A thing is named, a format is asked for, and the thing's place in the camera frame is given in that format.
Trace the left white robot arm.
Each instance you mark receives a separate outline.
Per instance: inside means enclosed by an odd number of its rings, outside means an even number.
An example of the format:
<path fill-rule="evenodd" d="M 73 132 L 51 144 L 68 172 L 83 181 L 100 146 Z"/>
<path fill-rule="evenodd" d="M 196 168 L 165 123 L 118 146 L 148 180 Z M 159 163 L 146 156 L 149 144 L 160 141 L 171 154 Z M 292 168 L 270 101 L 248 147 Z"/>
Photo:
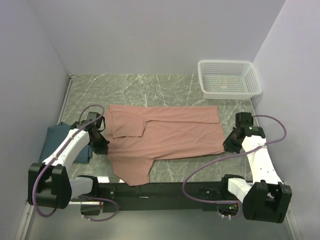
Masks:
<path fill-rule="evenodd" d="M 84 196 L 88 201 L 100 195 L 95 176 L 69 178 L 69 170 L 79 153 L 89 147 L 96 155 L 107 155 L 108 144 L 102 136 L 105 117 L 89 112 L 87 118 L 76 121 L 59 147 L 43 162 L 33 163 L 28 170 L 29 204 L 38 207 L 64 209 L 70 200 Z"/>

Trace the pink t shirt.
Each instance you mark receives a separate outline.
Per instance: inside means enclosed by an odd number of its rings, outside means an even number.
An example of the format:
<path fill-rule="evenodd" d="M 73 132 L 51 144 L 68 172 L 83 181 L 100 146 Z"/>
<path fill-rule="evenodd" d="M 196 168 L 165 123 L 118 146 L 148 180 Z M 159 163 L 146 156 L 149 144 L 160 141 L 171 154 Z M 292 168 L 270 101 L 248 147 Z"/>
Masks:
<path fill-rule="evenodd" d="M 154 161 L 224 152 L 217 106 L 110 104 L 104 116 L 108 159 L 113 173 L 129 186 L 149 183 Z"/>

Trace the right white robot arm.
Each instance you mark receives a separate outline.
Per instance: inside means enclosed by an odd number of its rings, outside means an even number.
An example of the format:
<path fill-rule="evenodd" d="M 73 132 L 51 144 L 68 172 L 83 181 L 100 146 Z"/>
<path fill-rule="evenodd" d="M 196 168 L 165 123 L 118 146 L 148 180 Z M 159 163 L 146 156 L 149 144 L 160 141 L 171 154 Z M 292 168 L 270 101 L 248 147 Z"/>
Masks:
<path fill-rule="evenodd" d="M 230 200 L 235 196 L 242 204 L 247 220 L 280 224 L 284 221 L 292 189 L 280 179 L 273 166 L 264 130 L 254 125 L 250 112 L 235 115 L 235 126 L 223 142 L 229 153 L 246 154 L 252 174 L 252 184 L 240 176 L 226 174 L 219 193 Z"/>

